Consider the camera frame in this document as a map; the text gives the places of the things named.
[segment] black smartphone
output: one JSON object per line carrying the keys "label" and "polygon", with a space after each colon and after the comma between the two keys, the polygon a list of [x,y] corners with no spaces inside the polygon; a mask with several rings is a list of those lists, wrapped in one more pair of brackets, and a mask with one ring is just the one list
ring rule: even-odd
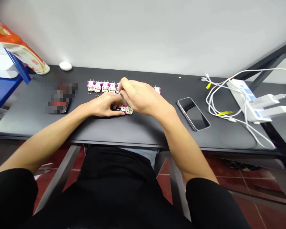
{"label": "black smartphone", "polygon": [[207,118],[203,115],[198,106],[194,103],[192,98],[187,97],[177,101],[178,107],[190,123],[194,131],[203,130],[209,128],[211,124]]}

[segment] black desk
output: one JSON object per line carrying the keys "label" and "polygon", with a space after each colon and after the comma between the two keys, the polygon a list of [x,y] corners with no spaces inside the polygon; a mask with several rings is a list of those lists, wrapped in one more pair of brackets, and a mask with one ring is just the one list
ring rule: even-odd
{"label": "black desk", "polygon": [[[265,94],[273,94],[273,95],[286,94],[286,85],[263,83],[254,91],[254,94],[256,97]],[[286,98],[281,99],[279,105],[286,106]],[[272,120],[273,120],[272,125],[286,142],[286,115],[273,118]]]}
{"label": "black desk", "polygon": [[[78,105],[95,98],[95,92],[88,95],[87,80],[119,82],[122,77],[146,82],[150,85],[159,85],[161,87],[161,95],[175,106],[182,123],[202,149],[266,154],[270,152],[257,145],[251,134],[241,124],[220,119],[207,112],[205,98],[209,90],[206,89],[207,83],[200,81],[199,76],[81,67],[74,67],[71,71],[64,72],[58,66],[51,66],[51,71],[48,74],[44,76],[36,75],[0,121],[0,138],[26,139],[63,116],[61,114],[50,115],[45,113],[45,107],[49,98],[47,89],[49,85],[59,78],[78,82],[78,94],[70,105],[70,112]],[[222,78],[212,78],[212,80],[221,82]],[[269,91],[269,88],[276,87],[276,84],[265,85],[266,92]],[[185,97],[193,98],[210,121],[210,128],[199,132],[194,132],[191,129],[176,105],[178,99]],[[214,98],[214,102],[220,111],[231,110],[236,112],[239,109],[230,91],[227,89],[219,90]],[[237,118],[244,119],[242,114]],[[260,125],[252,124],[252,126],[266,135]],[[167,146],[159,123],[152,117],[136,112],[124,117],[89,117],[74,131],[69,141],[142,147]]]}

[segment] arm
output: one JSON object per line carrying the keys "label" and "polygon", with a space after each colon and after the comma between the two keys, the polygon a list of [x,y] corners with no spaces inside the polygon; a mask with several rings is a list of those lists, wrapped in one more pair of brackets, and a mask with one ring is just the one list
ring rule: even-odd
{"label": "arm", "polygon": [[111,104],[114,104],[114,108],[118,105],[126,105],[119,94],[104,93],[100,97],[78,106],[68,115],[29,138],[0,166],[0,172],[13,168],[24,168],[35,173],[87,117],[91,115],[125,115],[122,111],[110,110]]}
{"label": "arm", "polygon": [[122,78],[119,90],[133,110],[159,121],[174,161],[186,182],[201,177],[218,183],[199,146],[171,104],[146,83]]}

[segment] phone screen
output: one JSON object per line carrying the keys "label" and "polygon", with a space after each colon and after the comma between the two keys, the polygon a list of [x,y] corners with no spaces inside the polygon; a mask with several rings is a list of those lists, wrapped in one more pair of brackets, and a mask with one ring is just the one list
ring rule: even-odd
{"label": "phone screen", "polygon": [[202,130],[210,126],[208,120],[191,98],[181,99],[179,100],[179,104],[197,130]]}

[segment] hand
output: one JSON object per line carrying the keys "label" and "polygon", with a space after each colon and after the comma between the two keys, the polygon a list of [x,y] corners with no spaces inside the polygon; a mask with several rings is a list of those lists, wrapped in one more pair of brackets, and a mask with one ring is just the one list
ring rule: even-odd
{"label": "hand", "polygon": [[118,106],[126,105],[124,99],[119,94],[104,92],[101,96],[82,104],[87,116],[119,116],[125,115],[123,111],[112,111],[110,109],[111,104],[113,108],[116,109]]}
{"label": "hand", "polygon": [[142,114],[156,118],[174,110],[174,107],[147,83],[128,80],[124,77],[121,79],[119,91],[130,107]]}

